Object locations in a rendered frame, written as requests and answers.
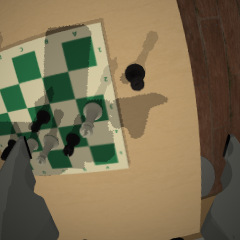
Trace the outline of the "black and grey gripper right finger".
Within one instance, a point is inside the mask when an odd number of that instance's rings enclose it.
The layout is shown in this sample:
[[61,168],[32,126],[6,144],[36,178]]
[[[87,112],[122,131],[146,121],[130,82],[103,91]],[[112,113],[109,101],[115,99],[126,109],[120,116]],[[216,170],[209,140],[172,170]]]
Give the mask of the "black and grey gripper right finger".
[[215,196],[201,227],[204,240],[240,240],[240,143],[233,134],[227,136],[223,157],[223,191]]

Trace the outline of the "white knight chess piece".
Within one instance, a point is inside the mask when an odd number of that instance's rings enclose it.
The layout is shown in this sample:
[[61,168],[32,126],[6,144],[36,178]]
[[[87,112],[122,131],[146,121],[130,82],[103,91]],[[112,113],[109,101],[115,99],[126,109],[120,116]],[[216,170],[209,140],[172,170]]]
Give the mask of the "white knight chess piece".
[[27,140],[27,143],[28,143],[28,146],[29,146],[30,153],[31,153],[31,155],[32,155],[33,150],[37,150],[38,147],[39,147],[39,144],[38,144],[38,142],[37,142],[35,139],[33,139],[33,138],[29,138],[29,139]]

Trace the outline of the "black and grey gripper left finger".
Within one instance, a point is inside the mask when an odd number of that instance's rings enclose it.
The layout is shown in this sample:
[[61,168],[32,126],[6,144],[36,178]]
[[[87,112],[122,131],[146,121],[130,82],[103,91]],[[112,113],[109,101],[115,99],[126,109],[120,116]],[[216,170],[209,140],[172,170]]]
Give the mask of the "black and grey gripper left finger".
[[26,137],[20,136],[0,170],[0,240],[59,237],[44,198],[34,193],[30,159]]

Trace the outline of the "green and cream chessboard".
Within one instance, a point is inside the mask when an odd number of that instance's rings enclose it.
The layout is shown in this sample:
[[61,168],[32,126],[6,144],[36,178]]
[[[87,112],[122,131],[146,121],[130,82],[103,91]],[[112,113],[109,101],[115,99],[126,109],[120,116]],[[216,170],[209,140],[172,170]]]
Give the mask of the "green and cream chessboard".
[[[80,128],[86,104],[101,106],[93,135]],[[31,125],[46,110],[50,121],[37,133]],[[66,136],[80,143],[68,157]],[[58,147],[44,166],[36,163],[43,138],[52,135]],[[34,176],[110,171],[129,168],[101,23],[41,37],[0,52],[0,150],[20,136],[35,139],[30,166]]]

